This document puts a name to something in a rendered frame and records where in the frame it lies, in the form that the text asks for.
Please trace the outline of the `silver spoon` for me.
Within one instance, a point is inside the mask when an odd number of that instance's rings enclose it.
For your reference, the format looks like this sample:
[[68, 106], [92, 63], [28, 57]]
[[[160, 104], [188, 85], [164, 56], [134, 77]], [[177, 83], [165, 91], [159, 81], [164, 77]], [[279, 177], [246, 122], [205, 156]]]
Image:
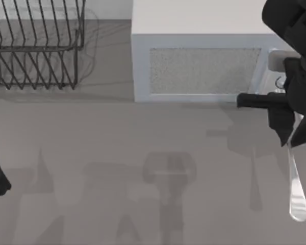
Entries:
[[289, 214], [291, 218], [296, 222], [306, 221], [306, 197], [304, 189], [299, 177], [293, 148], [291, 146], [292, 136], [297, 128], [298, 122], [302, 119], [302, 116], [294, 113], [295, 123], [293, 131], [289, 136], [287, 142], [287, 153], [288, 153], [288, 164], [289, 164], [289, 184], [290, 184], [290, 195], [289, 195]]

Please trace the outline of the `white microwave oven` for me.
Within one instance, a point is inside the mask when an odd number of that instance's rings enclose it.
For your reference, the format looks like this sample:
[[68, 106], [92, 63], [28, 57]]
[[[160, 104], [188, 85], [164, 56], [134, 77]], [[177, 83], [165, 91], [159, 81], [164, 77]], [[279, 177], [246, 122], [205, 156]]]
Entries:
[[262, 21], [266, 0], [134, 0], [136, 102], [234, 103], [298, 53]]

